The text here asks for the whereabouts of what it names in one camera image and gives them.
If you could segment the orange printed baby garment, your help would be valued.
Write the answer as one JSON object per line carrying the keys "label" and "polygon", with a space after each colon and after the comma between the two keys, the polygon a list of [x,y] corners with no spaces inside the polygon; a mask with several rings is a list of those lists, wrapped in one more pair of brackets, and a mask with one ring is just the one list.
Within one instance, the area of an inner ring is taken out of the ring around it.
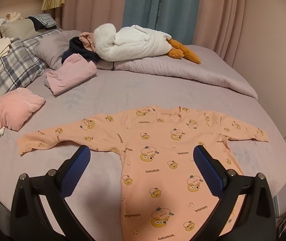
{"label": "orange printed baby garment", "polygon": [[215,111],[147,106],[32,132],[17,143],[20,154],[62,141],[118,154],[123,238],[190,240],[218,202],[195,165],[193,149],[202,145],[226,169],[240,173],[231,140],[268,141],[268,136]]}

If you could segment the folded salmon fleece garment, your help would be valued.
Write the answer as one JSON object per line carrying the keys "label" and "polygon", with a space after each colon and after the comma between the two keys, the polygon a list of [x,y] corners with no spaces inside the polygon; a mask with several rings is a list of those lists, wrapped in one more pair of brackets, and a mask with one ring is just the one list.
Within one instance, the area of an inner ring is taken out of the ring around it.
{"label": "folded salmon fleece garment", "polygon": [[0,129],[19,131],[46,102],[27,88],[17,88],[0,97]]}

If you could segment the mauve folded duvet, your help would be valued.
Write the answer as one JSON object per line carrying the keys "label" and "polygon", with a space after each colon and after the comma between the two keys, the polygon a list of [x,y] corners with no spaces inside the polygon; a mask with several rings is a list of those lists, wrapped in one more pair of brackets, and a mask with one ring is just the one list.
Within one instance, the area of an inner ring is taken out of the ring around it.
{"label": "mauve folded duvet", "polygon": [[238,93],[258,99],[257,92],[252,86],[214,51],[197,45],[189,45],[188,48],[200,57],[200,64],[196,64],[185,58],[173,59],[167,55],[162,55],[115,62],[101,59],[97,64],[97,68],[102,70],[122,70],[148,75],[179,77],[232,89]]}

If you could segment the folded pink ribbed garment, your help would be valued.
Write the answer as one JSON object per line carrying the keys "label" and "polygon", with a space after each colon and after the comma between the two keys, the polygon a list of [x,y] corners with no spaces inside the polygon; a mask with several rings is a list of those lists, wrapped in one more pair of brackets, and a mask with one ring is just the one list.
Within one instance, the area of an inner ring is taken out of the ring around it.
{"label": "folded pink ribbed garment", "polygon": [[80,54],[72,54],[60,68],[46,73],[44,84],[57,96],[96,74],[97,67],[93,61],[87,61]]}

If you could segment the grey plain pillow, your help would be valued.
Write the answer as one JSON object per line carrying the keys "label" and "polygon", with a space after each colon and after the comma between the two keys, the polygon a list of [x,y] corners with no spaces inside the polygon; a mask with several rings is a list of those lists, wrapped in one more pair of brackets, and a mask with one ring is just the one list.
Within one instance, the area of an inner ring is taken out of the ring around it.
{"label": "grey plain pillow", "polygon": [[46,35],[38,42],[35,54],[45,61],[49,68],[57,70],[62,65],[63,54],[69,49],[70,40],[78,37],[80,33],[80,31],[72,30]]}

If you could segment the dark navy garment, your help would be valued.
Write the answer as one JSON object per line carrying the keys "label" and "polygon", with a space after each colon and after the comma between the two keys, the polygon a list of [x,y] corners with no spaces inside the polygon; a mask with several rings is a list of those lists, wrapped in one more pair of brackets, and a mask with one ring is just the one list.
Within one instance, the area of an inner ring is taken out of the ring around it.
{"label": "dark navy garment", "polygon": [[87,50],[79,37],[74,37],[70,40],[69,48],[63,53],[61,63],[63,64],[64,61],[73,54],[80,54],[85,60],[93,61],[94,63],[100,61],[99,55],[96,52]]}

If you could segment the beige pillow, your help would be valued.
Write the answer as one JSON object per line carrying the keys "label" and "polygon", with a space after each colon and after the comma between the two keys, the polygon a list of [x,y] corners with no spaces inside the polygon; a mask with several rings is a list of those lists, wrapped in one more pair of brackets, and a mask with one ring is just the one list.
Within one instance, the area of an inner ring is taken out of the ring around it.
{"label": "beige pillow", "polygon": [[0,33],[2,37],[20,38],[22,40],[29,39],[40,34],[35,30],[32,20],[28,18],[3,24],[0,27]]}

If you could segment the white goose plush toy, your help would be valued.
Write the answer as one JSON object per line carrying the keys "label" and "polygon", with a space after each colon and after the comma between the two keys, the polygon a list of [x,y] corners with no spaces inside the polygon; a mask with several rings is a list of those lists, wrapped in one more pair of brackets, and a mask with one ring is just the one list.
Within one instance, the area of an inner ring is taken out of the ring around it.
{"label": "white goose plush toy", "polygon": [[106,23],[94,30],[93,40],[96,53],[106,61],[168,55],[174,59],[186,58],[196,64],[201,63],[198,55],[169,34],[139,25],[117,31],[113,24]]}

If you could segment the striped folded cloth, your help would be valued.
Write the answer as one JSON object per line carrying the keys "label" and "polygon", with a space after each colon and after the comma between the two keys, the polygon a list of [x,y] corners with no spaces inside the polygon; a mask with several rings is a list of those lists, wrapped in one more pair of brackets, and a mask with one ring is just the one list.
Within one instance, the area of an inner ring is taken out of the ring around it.
{"label": "striped folded cloth", "polygon": [[40,29],[55,29],[57,27],[57,22],[49,13],[31,15],[28,19],[33,22],[35,31]]}

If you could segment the pink curtain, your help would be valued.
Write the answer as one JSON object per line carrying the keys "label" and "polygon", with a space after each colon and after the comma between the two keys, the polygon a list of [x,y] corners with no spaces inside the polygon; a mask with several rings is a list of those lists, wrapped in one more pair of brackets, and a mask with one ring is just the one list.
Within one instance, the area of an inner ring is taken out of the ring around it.
{"label": "pink curtain", "polygon": [[[63,29],[93,31],[105,23],[123,27],[125,0],[65,0]],[[216,52],[227,64],[234,61],[245,12],[245,0],[199,0],[191,45]]]}

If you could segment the teal curtain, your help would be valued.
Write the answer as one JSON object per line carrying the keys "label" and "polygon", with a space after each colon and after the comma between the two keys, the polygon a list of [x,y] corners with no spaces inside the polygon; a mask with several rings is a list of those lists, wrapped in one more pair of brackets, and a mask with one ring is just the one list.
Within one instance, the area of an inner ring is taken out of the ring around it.
{"label": "teal curtain", "polygon": [[139,25],[192,44],[199,0],[125,0],[123,27]]}

